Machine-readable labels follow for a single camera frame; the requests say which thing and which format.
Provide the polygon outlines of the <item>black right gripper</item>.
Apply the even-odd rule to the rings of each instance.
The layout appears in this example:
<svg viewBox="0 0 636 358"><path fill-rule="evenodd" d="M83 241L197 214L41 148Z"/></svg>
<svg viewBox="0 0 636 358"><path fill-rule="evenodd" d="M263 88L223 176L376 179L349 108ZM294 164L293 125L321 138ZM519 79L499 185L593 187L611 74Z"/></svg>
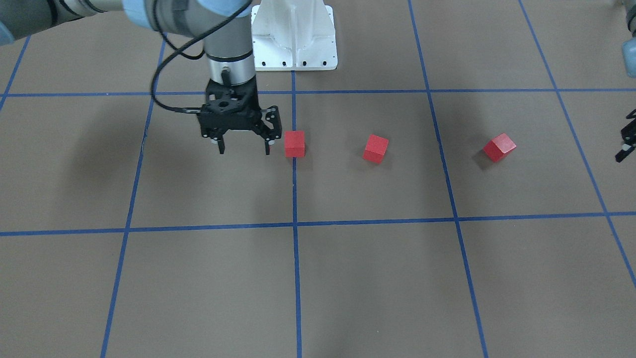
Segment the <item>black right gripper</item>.
<svg viewBox="0 0 636 358"><path fill-rule="evenodd" d="M226 150L225 132L251 131L263 138L264 152L270 156L273 141L280 139L279 107L260 107L257 80L230 87L209 80L205 97L197 114L201 136L216 141L221 155Z"/></svg>

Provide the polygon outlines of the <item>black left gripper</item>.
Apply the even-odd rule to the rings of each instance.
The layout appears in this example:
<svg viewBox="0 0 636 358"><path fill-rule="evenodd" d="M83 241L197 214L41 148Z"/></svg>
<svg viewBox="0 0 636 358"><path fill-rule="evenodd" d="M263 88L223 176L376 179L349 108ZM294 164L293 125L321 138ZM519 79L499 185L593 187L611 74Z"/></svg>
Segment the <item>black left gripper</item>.
<svg viewBox="0 0 636 358"><path fill-rule="evenodd" d="M623 144L620 151L614 156L616 163L622 163L636 149L636 109L631 111L626 119L630 122L621 130Z"/></svg>

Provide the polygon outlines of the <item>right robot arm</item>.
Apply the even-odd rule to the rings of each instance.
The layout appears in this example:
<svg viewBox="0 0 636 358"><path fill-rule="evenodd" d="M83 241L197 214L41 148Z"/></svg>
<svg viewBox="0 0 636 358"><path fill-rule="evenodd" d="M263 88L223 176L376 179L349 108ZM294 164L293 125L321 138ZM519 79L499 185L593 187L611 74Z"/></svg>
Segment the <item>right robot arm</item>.
<svg viewBox="0 0 636 358"><path fill-rule="evenodd" d="M264 152L282 137L277 106L263 109L257 97L249 0L3 0L0 5L1 44L96 14L122 11L130 22L161 35L188 38L156 68L150 84L153 102L175 113L195 115L201 136L225 152L224 135L248 131L259 136ZM200 43L190 60L207 59L210 79L205 102L198 108L169 106L157 98L156 85L173 59Z"/></svg>

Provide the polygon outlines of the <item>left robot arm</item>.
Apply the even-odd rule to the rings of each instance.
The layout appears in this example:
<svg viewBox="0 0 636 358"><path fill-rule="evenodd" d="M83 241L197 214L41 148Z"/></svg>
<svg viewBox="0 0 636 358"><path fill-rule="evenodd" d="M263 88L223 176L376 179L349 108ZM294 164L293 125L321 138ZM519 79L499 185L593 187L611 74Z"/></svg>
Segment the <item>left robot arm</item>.
<svg viewBox="0 0 636 358"><path fill-rule="evenodd" d="M625 22L631 38L622 44L622 56L625 71L631 79L636 77L636 2L634 0L621 0L625 9ZM630 122L620 131L622 136L622 148L614 156L617 163L624 161L627 156L635 151L636 147L636 111L627 114Z"/></svg>

